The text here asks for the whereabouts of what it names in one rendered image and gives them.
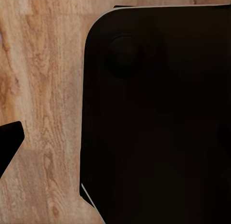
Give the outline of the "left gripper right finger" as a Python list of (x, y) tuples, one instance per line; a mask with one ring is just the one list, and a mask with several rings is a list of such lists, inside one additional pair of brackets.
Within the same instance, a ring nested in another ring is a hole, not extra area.
[(231, 158), (231, 123), (221, 121), (218, 125), (217, 140)]

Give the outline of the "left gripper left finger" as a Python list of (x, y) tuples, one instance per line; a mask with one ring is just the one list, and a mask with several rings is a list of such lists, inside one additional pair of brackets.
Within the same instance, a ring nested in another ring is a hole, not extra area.
[(0, 126), (0, 178), (25, 138), (20, 121)]

